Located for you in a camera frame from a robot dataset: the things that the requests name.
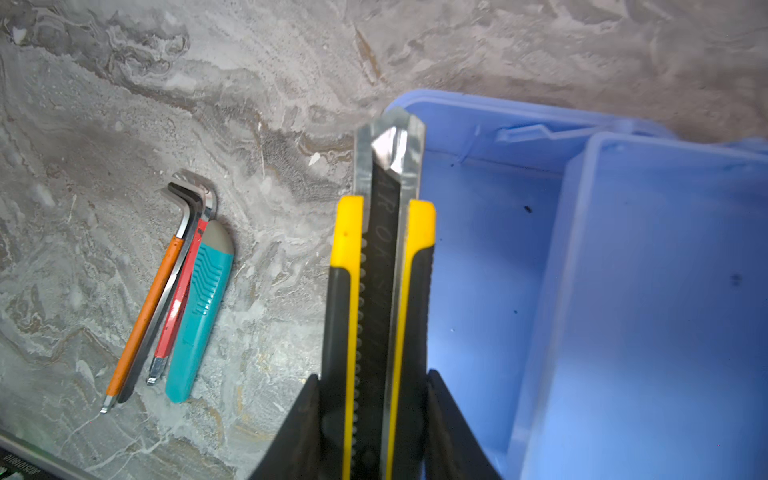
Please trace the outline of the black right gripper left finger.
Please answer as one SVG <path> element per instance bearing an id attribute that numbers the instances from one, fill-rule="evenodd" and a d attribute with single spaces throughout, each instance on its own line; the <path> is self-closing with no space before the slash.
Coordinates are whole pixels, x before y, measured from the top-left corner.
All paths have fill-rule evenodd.
<path id="1" fill-rule="evenodd" d="M 312 374 L 249 479 L 318 479 L 321 452 L 320 381 Z"/>

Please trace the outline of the white and blue tool box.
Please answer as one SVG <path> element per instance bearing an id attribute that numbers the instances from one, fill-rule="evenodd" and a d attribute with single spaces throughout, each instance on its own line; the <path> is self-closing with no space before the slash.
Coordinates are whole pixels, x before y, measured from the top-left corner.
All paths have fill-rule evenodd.
<path id="1" fill-rule="evenodd" d="M 767 475 L 767 142 L 416 90 L 428 365 L 504 479 Z"/>

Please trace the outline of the red sleeved hex key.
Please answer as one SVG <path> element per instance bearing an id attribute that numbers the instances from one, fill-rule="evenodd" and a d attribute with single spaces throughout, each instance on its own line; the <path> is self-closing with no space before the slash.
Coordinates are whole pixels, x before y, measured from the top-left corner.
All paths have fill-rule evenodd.
<path id="1" fill-rule="evenodd" d="M 208 179 L 189 170 L 181 169 L 173 174 L 172 183 L 192 193 L 193 211 L 197 215 L 197 220 L 194 224 L 192 239 L 188 242 L 189 248 L 184 255 L 181 273 L 149 368 L 146 383 L 150 386 L 154 386 L 158 382 L 171 356 L 184 315 L 194 264 L 202 237 L 209 221 L 215 217 L 218 208 L 215 189 Z"/>

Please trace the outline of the teal utility knife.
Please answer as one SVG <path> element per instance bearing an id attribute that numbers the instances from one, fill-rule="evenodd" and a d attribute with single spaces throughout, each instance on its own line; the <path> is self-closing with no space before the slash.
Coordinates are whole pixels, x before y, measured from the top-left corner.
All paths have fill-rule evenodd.
<path id="1" fill-rule="evenodd" d="M 187 304 L 168 370 L 165 393 L 173 403 L 191 393 L 213 330 L 234 259 L 226 227 L 211 220 L 201 239 L 189 286 Z"/>

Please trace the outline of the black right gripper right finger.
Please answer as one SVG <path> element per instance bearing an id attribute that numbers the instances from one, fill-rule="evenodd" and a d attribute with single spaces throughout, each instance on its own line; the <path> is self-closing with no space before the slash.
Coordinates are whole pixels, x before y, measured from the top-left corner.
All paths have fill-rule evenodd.
<path id="1" fill-rule="evenodd" d="M 436 370 L 427 375 L 426 418 L 426 479 L 501 479 Z"/>

